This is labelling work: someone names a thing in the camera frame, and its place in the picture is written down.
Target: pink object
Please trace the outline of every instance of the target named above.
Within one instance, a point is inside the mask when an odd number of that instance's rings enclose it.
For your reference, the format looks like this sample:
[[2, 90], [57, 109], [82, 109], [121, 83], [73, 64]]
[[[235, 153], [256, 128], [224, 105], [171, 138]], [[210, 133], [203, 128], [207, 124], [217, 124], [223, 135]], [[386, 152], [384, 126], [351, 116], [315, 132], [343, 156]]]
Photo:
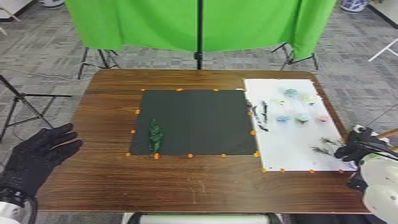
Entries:
[[331, 120], [331, 117], [329, 117], [329, 116], [320, 116], [320, 117], [319, 117], [319, 121], [320, 121], [320, 122], [327, 122], [329, 120]]

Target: black mat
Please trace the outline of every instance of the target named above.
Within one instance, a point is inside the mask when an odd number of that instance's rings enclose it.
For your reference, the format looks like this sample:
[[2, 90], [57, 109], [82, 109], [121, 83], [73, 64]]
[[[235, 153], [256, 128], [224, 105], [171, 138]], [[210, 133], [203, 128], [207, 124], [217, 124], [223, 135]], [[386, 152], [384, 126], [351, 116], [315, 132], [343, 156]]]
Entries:
[[239, 90], [146, 91], [132, 154], [150, 152], [150, 125], [164, 129], [162, 155], [251, 155], [256, 141], [244, 92]]

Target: tripod stand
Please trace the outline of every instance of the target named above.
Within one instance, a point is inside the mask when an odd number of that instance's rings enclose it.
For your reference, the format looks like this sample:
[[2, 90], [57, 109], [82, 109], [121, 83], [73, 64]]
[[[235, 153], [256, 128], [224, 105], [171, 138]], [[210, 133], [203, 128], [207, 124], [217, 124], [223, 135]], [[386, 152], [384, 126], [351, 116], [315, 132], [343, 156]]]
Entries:
[[[9, 89], [9, 91], [11, 91], [13, 94], [15, 94], [15, 100], [13, 100], [13, 105], [11, 105], [9, 115], [8, 115], [6, 124], [4, 124], [4, 129], [2, 129], [2, 134], [0, 134], [0, 142], [2, 142], [8, 128], [13, 127], [13, 126], [17, 126], [17, 125], [20, 125], [20, 124], [24, 124], [24, 123], [27, 123], [29, 121], [34, 121], [34, 120], [41, 119], [43, 122], [47, 123], [47, 126], [49, 126], [50, 128], [54, 128], [54, 126], [52, 126], [52, 124], [50, 124], [50, 122], [49, 122], [49, 120], [47, 120], [47, 118], [45, 118], [45, 114], [47, 114], [47, 111], [49, 111], [49, 108], [50, 108], [50, 106], [52, 106], [52, 103], [54, 103], [56, 98], [57, 98], [57, 97], [72, 97], [72, 96], [70, 96], [70, 95], [25, 94], [25, 93], [20, 93], [18, 90], [17, 90], [17, 88], [15, 88], [15, 86], [11, 85], [8, 79], [4, 78], [2, 75], [0, 75], [0, 84], [4, 84], [6, 88]], [[25, 98], [27, 96], [50, 97], [50, 98], [52, 98], [52, 99], [50, 99], [50, 102], [49, 102], [49, 104], [47, 104], [47, 107], [45, 107], [45, 109], [43, 109], [41, 112], [40, 112], [38, 109], [34, 108], [34, 106], [33, 106], [33, 104], [31, 104], [31, 102], [29, 102], [29, 100], [27, 100], [27, 98]], [[15, 115], [15, 110], [17, 110], [17, 104], [18, 104], [18, 102], [24, 103], [24, 105], [27, 106], [27, 108], [29, 108], [29, 110], [33, 111], [33, 113], [34, 113], [36, 116], [34, 116], [33, 118], [29, 118], [29, 119], [25, 119], [25, 120], [22, 120], [22, 121], [11, 123], [11, 118], [13, 118], [13, 115]]]

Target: black cable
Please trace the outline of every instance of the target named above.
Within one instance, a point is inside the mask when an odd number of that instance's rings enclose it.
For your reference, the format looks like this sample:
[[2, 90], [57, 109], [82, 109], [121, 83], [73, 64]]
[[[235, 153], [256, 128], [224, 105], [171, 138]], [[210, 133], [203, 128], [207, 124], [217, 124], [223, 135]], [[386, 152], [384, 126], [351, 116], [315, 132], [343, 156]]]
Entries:
[[29, 217], [29, 224], [36, 223], [36, 219], [38, 219], [38, 198], [29, 197], [27, 198], [29, 204], [31, 204], [31, 217]]
[[391, 153], [390, 151], [386, 151], [386, 149], [383, 149], [381, 147], [377, 147], [377, 146], [374, 146], [374, 145], [370, 145], [370, 144], [367, 144], [367, 143], [363, 143], [363, 142], [358, 142], [363, 146], [367, 146], [365, 147], [365, 149], [372, 152], [372, 153], [375, 153], [379, 156], [383, 156], [383, 157], [386, 157], [388, 159], [391, 159], [391, 160], [395, 160], [395, 161], [398, 161], [398, 158], [395, 158], [395, 157], [391, 157], [391, 156], [388, 156], [388, 155], [384, 155], [381, 152], [388, 152], [388, 153]]

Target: green fabric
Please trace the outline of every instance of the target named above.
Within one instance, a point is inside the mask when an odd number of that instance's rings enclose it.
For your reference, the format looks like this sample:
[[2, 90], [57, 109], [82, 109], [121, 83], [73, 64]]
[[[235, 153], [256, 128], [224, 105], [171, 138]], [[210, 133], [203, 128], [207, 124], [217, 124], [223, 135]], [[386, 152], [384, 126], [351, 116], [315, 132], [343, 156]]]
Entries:
[[[84, 44], [196, 51], [198, 0], [68, 0]], [[336, 0], [205, 0], [205, 51], [288, 42], [311, 56]]]

